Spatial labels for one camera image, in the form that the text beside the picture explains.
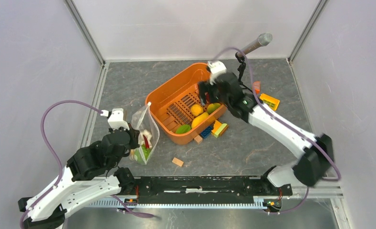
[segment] blue block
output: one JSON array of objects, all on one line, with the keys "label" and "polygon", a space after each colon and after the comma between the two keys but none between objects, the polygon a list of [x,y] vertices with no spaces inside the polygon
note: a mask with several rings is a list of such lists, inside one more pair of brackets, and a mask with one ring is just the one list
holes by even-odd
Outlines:
[{"label": "blue block", "polygon": [[205,139],[205,138],[207,138],[212,133],[212,130],[213,130],[213,125],[210,125],[205,130],[203,130],[199,135],[203,139]]}]

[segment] wall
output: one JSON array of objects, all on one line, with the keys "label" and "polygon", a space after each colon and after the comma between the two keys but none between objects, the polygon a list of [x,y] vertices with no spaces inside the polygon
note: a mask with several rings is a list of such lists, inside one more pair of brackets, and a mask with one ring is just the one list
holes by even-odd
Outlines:
[{"label": "wall", "polygon": [[259,34],[255,58],[288,57],[318,0],[74,0],[107,60],[210,59]]},{"label": "wall", "polygon": [[376,228],[376,0],[332,0],[294,62],[317,133],[334,140],[356,229]]},{"label": "wall", "polygon": [[[99,64],[62,0],[0,0],[0,229],[19,228],[17,201],[58,170],[40,119],[64,99],[91,103]],[[62,105],[46,132],[62,163],[75,153],[87,109]]]}]

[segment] microphone head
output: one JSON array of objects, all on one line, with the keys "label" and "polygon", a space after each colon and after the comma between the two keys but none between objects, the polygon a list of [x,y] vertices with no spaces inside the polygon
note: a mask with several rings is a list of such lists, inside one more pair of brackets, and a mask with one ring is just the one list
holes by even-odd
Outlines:
[{"label": "microphone head", "polygon": [[262,33],[261,35],[259,35],[258,42],[262,46],[267,46],[272,41],[272,38],[273,37],[272,37],[271,33],[265,32],[265,33]]}]

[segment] orange plastic bin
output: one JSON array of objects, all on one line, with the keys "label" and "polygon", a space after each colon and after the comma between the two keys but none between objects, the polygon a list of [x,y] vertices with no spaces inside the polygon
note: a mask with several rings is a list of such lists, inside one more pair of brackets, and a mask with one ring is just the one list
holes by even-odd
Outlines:
[{"label": "orange plastic bin", "polygon": [[210,114],[202,123],[185,134],[175,134],[182,125],[191,125],[194,116],[191,106],[200,104],[197,83],[206,81],[210,73],[207,64],[194,63],[163,85],[152,91],[146,98],[146,104],[151,102],[150,112],[169,138],[180,145],[185,145],[198,136],[203,130],[218,119],[227,108],[222,105]]}]

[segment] microphone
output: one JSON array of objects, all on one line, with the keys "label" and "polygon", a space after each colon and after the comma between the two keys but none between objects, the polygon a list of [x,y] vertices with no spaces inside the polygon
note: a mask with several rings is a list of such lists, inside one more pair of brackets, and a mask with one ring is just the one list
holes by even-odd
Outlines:
[{"label": "microphone", "polygon": [[[241,49],[245,55],[249,54],[250,52],[254,51],[255,49],[263,46],[267,46],[272,41],[272,34],[265,32],[259,35],[258,39],[247,45],[245,48]],[[242,58],[240,52],[235,54],[236,58]]]}]

